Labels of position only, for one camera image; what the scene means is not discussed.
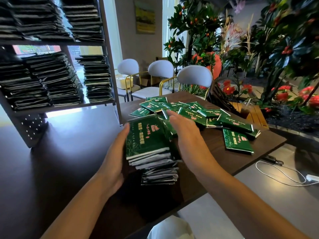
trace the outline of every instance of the dark wooden table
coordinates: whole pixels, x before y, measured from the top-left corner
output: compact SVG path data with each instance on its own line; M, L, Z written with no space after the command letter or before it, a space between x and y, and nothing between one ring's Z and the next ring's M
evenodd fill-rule
M167 95L169 102L198 101L187 92ZM139 101L122 103L124 119ZM93 176L120 127L112 106L48 119L49 129L31 152L13 126L0 127L0 238L39 238L68 202ZM219 164L235 175L258 158L284 144L264 131L252 142L254 155L227 151L222 132L202 131ZM180 163L175 185L140 186L140 172L129 174L122 188L107 201L91 238L134 238L206 193Z

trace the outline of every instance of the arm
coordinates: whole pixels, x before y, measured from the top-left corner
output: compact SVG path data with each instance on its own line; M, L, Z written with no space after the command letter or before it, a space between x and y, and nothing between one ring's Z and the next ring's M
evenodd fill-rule
M41 239L90 237L104 204L123 184L123 145L129 131L130 126L126 124L110 146L98 172L76 194Z
M309 238L217 163L194 121L167 113L178 133L183 161L245 239Z

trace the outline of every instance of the right hand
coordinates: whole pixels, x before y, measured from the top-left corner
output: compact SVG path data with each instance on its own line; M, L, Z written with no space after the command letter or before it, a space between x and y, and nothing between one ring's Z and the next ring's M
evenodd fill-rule
M169 121L178 135L178 146L181 157L187 167L195 175L211 172L220 168L213 155L210 153L195 122L176 112L167 110Z

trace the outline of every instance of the white chair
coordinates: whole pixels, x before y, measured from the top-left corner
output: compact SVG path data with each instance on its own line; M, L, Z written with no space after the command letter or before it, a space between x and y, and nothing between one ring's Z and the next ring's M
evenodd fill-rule
M194 84L210 87L213 82L213 75L209 69L200 65L189 65L182 68L177 74L177 81L179 82L178 91L181 90L181 84Z
M131 77L133 76L139 76L141 73L145 72L140 72L139 71L139 65L138 62L134 59L126 59L123 60L117 67L117 70L120 74L126 75L127 77L125 78L125 90L123 89L117 89L117 93L119 96L123 96L124 99L127 97L127 101L130 101L129 99L129 94L131 94L131 99L133 100L132 93L140 90L140 86L134 85L131 82ZM130 80L130 87L127 87L127 79Z
M131 93L132 96L140 99L145 99L146 97L153 97L158 95L167 95L172 93L168 89L163 88L163 84L169 80L174 79L176 76L174 76L174 67L171 62L168 60L158 60L150 64L148 67L148 73L151 76L157 76L157 77L164 77L168 78L165 80L162 80L159 84L159 87L146 87L143 89L140 89L138 91L135 91Z

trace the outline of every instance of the hand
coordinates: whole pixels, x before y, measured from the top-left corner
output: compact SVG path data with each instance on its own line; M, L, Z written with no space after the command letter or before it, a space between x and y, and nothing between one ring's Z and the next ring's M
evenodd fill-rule
M97 175L105 183L108 197L112 196L122 186L124 181L122 174L123 146L129 132L130 124L126 123L108 149L105 159L97 172Z
M205 171L211 171L212 168L220 168L210 153L195 122L176 112L170 110L166 112L170 116L169 120L177 132L181 157L190 171L197 175Z

